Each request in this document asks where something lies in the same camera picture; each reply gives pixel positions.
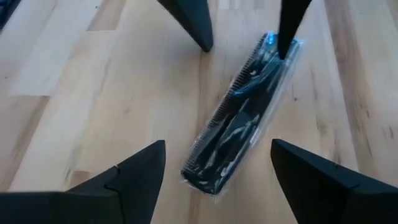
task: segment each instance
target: comb teeth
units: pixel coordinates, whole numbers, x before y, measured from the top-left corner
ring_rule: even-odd
[[[272,35],[273,33],[269,34],[264,34],[260,41],[257,43],[255,49],[253,50],[252,54],[249,56],[249,58],[246,60],[246,63],[244,64],[243,68],[239,72],[238,76],[234,79],[234,82],[231,84],[231,86],[228,88],[227,94],[224,96],[222,99],[222,103],[217,107],[217,110],[214,112],[212,119],[210,122],[206,125],[206,128],[201,132],[197,140],[194,142],[193,147],[192,147],[192,153],[190,154],[189,158],[187,159],[185,165],[184,165],[184,171],[191,173],[192,170],[195,168],[194,163],[196,159],[198,158],[198,155],[201,153],[200,146],[203,144],[203,139],[205,138],[206,134],[208,131],[216,126],[220,121],[223,120],[223,118],[228,114],[228,108],[229,105],[231,104],[231,99],[232,99],[232,94],[242,86],[244,86],[250,77],[252,76],[250,74],[249,66],[250,64],[254,61],[254,59],[257,57],[259,51],[261,50],[261,47],[264,45],[264,41],[267,39],[269,35]]]

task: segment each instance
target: black comb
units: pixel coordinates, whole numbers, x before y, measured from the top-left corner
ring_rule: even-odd
[[[192,146],[181,174],[206,194],[219,194],[231,178],[286,77],[291,60],[279,59],[276,46],[277,34],[262,36]],[[288,58],[295,58],[299,48],[294,40]]]

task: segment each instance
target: clear plastic wrap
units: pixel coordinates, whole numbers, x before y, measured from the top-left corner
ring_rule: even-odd
[[[266,129],[293,74],[301,48],[293,40],[285,60],[277,34],[264,34],[192,145],[181,175],[192,187],[218,195]]]

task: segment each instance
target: wooden surface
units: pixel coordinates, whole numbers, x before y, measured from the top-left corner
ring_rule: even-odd
[[[396,0],[313,0],[293,79],[228,192],[214,204],[181,184],[195,136],[279,20],[278,0],[208,2],[205,54],[156,1],[22,1],[0,35],[0,190],[66,190],[165,139],[153,223],[295,223],[273,138],[398,187]]]

